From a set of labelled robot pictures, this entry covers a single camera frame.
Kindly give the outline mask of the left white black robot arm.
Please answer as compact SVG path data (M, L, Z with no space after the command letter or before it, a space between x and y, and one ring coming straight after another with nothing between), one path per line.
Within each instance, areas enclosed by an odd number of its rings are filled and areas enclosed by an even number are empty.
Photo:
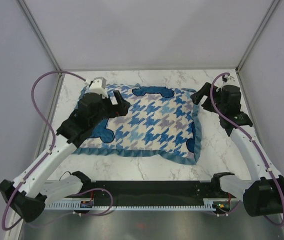
M128 113L130 103L123 99L118 90L113 94L116 104L112 104L109 97L103 98L97 93L84 94L77 108L53 132L53 142L49 148L14 180L5 179L0 183L0 193L7 206L21 219L30 223L41 215L50 202L69 195L86 197L90 194L91 185L75 175L64 184L64 189L56 188L58 194L44 191L44 183L61 162L92 135L101 121L123 117Z

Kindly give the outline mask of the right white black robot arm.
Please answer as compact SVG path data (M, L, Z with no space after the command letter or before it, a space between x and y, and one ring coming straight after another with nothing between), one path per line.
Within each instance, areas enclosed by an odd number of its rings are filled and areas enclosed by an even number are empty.
M191 95L195 105L219 115L221 127L237 146L248 168L250 179L241 180L231 172L213 175L210 191L215 197L231 194L243 202L249 216L284 215L284 176L271 163L256 138L253 123L241 111L241 92L235 85L218 88L210 83Z

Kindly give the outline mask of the blue frilled white pillowcase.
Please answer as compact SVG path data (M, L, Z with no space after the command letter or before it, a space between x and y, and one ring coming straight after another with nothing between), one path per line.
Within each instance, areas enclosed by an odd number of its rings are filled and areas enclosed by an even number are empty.
M202 129L199 107L191 88L107 84L109 97L118 90L130 103L126 116L104 119L77 155L116 154L122 157L161 157L182 165L197 164Z

